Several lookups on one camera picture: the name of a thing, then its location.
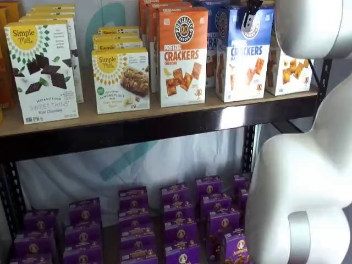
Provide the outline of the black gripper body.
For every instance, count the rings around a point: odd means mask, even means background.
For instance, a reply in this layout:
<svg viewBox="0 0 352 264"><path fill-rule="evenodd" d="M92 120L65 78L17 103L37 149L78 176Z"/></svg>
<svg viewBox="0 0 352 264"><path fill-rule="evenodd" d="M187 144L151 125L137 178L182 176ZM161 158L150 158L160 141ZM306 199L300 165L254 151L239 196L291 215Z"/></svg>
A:
<svg viewBox="0 0 352 264"><path fill-rule="evenodd" d="M256 14L259 10L260 6L262 6L261 0L247 0L246 1L246 8L248 14Z"/></svg>

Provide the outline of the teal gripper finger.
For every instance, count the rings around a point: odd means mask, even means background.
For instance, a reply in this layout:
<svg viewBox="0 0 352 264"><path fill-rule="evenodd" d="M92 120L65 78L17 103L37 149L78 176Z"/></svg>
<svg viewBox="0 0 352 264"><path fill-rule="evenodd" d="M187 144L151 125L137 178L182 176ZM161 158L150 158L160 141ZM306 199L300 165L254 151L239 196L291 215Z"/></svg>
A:
<svg viewBox="0 0 352 264"><path fill-rule="evenodd" d="M251 31L254 18L255 18L255 15L251 14L249 11L246 11L244 13L243 22L241 25L242 32L250 32Z"/></svg>

